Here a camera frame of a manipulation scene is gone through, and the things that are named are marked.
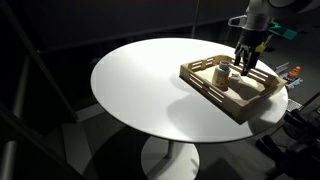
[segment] table base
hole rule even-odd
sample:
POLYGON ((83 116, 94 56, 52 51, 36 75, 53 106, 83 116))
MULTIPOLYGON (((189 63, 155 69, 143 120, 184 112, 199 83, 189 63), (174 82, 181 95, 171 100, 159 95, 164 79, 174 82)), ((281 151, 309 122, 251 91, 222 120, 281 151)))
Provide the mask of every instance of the table base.
POLYGON ((141 164, 150 180, 188 180, 195 179, 200 160, 193 144, 150 137, 142 149, 141 164))

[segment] wooden crate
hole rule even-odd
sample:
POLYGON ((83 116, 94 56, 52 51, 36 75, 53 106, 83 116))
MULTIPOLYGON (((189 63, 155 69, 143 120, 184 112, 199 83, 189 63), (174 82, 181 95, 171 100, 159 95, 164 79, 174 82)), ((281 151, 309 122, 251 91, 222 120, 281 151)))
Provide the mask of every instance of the wooden crate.
POLYGON ((246 77, 241 77, 238 88, 232 88, 230 83, 228 90, 223 91, 211 84, 215 66, 220 61, 228 61, 231 64, 230 75, 240 74, 242 64, 234 66, 233 58, 219 55, 181 65, 180 78, 217 105, 238 124, 248 120, 241 119, 243 113, 250 111, 253 105, 278 93, 286 84, 283 79, 255 68, 251 69, 246 77))

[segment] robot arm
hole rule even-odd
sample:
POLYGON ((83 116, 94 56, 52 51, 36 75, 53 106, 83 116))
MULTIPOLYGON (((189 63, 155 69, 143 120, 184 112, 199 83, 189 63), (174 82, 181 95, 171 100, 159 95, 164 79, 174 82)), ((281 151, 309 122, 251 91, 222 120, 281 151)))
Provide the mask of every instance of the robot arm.
POLYGON ((255 68, 264 45, 270 40, 268 27, 273 18, 311 9, 309 5, 312 5, 312 0, 250 0, 245 15, 229 20, 229 26, 242 27, 234 62, 234 65, 239 65, 241 59, 243 60, 242 76, 255 68))

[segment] orange object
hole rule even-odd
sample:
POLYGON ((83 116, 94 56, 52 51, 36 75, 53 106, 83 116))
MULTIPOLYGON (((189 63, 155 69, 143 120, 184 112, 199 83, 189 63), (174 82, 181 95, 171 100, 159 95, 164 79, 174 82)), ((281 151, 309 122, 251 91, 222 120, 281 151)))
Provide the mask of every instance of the orange object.
POLYGON ((287 76, 289 76, 291 78, 298 77, 300 69, 301 69, 300 66, 296 66, 296 68, 294 68, 292 71, 290 71, 287 76))

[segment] table top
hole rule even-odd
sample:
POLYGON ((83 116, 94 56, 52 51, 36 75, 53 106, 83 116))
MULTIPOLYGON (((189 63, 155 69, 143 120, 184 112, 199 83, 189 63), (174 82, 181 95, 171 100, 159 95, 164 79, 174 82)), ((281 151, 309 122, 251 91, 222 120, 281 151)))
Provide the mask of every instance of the table top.
MULTIPOLYGON (((91 88, 101 106, 119 121, 169 140, 234 141, 278 122, 288 103, 285 88, 255 106, 250 120, 239 125, 179 78, 181 64, 219 54, 233 57, 234 48, 181 38, 128 44, 98 62, 91 75, 91 88)), ((275 74, 261 61, 256 67, 275 74)))

